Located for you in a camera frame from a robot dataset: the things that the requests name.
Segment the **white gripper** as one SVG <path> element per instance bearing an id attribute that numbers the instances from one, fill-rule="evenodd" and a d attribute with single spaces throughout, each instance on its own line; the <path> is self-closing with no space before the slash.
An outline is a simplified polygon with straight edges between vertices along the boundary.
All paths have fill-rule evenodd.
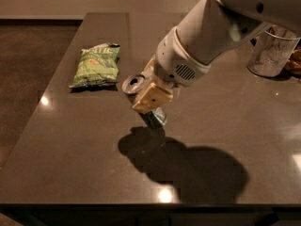
<path id="1" fill-rule="evenodd" d="M 142 71 L 146 79 L 154 77 L 154 65 L 157 65 L 157 74 L 162 79 L 177 86 L 190 87 L 205 75 L 210 65 L 204 65 L 192 58 L 183 48 L 177 34 L 177 27 L 173 27 L 160 41 L 152 57 Z M 135 98 L 132 109 L 141 114 L 169 103 L 173 98 L 171 91 L 163 89 L 151 82 L 147 88 Z"/>

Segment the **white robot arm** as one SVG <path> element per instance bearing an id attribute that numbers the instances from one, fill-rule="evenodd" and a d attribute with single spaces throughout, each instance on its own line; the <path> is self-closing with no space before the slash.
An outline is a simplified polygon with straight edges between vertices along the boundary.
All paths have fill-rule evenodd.
<path id="1" fill-rule="evenodd" d="M 132 109 L 146 114 L 168 103 L 175 87 L 192 85 L 216 58 L 271 24 L 299 34 L 300 9 L 301 0 L 199 0 L 158 44 Z"/>

